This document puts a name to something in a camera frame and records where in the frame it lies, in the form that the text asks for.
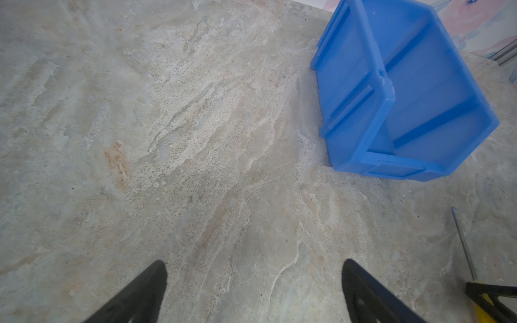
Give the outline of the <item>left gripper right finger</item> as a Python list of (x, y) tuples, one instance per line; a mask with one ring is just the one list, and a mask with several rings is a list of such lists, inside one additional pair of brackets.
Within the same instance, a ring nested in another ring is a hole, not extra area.
[(343, 263), (341, 285), (352, 322), (423, 322), (357, 262)]

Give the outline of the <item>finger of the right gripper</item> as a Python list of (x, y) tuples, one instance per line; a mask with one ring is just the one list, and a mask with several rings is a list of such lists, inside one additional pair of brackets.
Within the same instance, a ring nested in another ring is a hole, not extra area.
[(516, 287), (468, 282), (465, 293), (475, 304), (478, 322), (516, 322), (516, 312), (499, 300), (516, 299)]

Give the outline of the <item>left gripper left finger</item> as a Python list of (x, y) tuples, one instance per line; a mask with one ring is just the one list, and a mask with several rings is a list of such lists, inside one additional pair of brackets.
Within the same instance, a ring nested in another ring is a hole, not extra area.
[(167, 287), (163, 261), (154, 261), (86, 322), (157, 322)]

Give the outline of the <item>yellow handled screwdriver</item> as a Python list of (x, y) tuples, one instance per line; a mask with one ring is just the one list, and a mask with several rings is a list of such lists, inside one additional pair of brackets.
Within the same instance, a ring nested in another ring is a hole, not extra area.
[[(468, 245), (467, 245), (467, 241), (466, 241), (464, 233), (463, 233), (463, 229), (462, 229), (462, 227), (460, 225), (460, 222), (459, 222), (459, 220), (457, 218), (457, 211), (456, 211), (455, 207), (451, 207), (451, 213), (452, 213), (452, 216), (453, 216), (453, 219), (454, 219), (454, 222), (455, 222), (455, 226), (456, 226), (456, 230), (457, 230), (459, 238), (460, 238), (460, 243), (462, 245), (463, 252), (464, 252), (467, 264), (468, 264), (469, 272), (471, 274), (471, 279), (472, 279), (472, 281), (474, 283), (476, 283), (477, 282), (476, 270), (475, 270), (475, 267), (474, 267), (474, 264), (473, 264), (471, 253), (470, 253)], [(490, 315), (487, 312), (485, 312), (475, 302), (474, 302), (474, 307), (475, 307), (475, 313), (477, 315), (477, 318), (478, 318), (479, 322), (481, 322), (481, 323), (490, 323), (490, 322), (491, 323), (495, 323), (495, 320), (492, 317), (490, 317)]]

